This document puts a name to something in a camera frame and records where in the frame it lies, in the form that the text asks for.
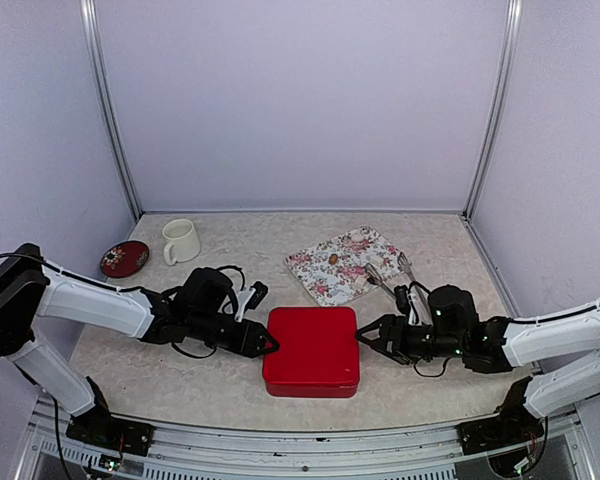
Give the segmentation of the red tin lid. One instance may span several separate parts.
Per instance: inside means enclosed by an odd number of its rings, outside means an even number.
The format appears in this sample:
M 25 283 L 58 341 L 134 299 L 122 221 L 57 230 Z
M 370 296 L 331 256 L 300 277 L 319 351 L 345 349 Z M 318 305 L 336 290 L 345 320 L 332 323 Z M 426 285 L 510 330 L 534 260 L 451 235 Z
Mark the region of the red tin lid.
M 279 349 L 262 376 L 274 397 L 351 398 L 360 382 L 357 319 L 349 307 L 278 307 L 267 328 Z

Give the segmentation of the steel serving tongs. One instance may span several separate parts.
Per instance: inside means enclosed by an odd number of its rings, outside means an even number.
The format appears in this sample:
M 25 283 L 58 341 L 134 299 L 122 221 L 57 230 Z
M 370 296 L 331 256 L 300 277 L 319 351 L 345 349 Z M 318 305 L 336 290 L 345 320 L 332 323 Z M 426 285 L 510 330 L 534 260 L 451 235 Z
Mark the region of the steel serving tongs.
M 419 313 L 427 316 L 426 292 L 415 284 L 416 277 L 413 273 L 411 262 L 402 251 L 398 253 L 396 262 L 398 273 L 393 277 L 383 276 L 378 267 L 371 262 L 367 262 L 364 265 L 367 281 L 374 286 L 380 287 L 392 299 L 395 299 L 394 289 L 401 283 L 404 283 L 407 287 L 411 287 L 408 293 L 408 299 L 412 301 L 411 310 L 417 307 Z

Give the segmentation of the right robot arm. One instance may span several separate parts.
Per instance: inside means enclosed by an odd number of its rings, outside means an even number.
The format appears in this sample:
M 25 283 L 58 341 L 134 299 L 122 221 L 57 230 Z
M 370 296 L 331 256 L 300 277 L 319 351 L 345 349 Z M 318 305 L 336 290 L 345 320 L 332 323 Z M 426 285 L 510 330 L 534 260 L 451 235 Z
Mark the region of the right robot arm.
M 402 365 L 437 357 L 458 358 L 481 374 L 511 372 L 570 354 L 577 360 L 552 372 L 515 383 L 491 433 L 503 444 L 566 405 L 600 394 L 600 298 L 553 314 L 529 318 L 495 316 L 480 320 L 467 290 L 444 285 L 427 295 L 428 324 L 385 314 L 357 330 L 356 339 Z

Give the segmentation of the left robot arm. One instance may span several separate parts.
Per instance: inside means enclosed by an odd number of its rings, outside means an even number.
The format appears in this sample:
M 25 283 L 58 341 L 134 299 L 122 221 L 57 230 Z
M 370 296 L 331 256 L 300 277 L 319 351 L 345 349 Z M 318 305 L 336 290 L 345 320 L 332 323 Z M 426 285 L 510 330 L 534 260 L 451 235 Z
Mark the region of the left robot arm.
M 162 292 L 120 288 L 48 262 L 38 246 L 25 243 L 0 254 L 0 357 L 52 396 L 95 442 L 113 443 L 120 424 L 99 387 L 35 330 L 35 320 L 65 319 L 171 347 L 190 338 L 245 358 L 278 351 L 268 329 L 245 317 L 267 287 L 256 282 L 235 290 L 227 270 L 196 268 L 183 284 Z

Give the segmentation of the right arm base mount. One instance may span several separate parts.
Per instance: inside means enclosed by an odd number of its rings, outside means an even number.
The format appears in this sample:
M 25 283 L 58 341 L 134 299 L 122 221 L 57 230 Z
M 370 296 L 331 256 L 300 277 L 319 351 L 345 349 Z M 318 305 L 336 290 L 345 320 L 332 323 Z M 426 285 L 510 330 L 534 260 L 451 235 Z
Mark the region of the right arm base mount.
M 544 422 L 535 418 L 527 420 L 500 419 L 498 417 L 464 422 L 457 426 L 464 455 L 497 450 L 530 441 L 544 435 Z

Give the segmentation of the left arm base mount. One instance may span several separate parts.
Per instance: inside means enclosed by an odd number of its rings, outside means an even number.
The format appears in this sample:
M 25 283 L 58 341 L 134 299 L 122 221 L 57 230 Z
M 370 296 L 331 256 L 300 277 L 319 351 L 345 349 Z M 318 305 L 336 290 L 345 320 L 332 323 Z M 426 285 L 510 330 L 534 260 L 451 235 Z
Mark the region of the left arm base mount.
M 148 454 L 153 434 L 154 427 L 148 423 L 120 418 L 88 426 L 72 421 L 66 430 L 66 436 L 72 440 L 142 457 Z

